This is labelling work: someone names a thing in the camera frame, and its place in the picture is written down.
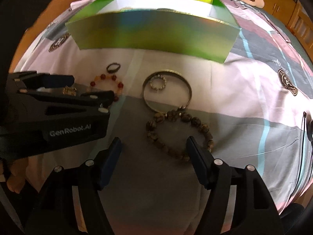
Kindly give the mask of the left hand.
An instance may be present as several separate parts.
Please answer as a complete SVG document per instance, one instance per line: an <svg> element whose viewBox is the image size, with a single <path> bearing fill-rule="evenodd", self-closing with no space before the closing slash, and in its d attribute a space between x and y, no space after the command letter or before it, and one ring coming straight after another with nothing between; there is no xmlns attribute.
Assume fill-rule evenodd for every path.
<svg viewBox="0 0 313 235"><path fill-rule="evenodd" d="M26 182L26 169L29 164L28 158L15 160L10 166L11 175L6 184L11 192L19 194Z"/></svg>

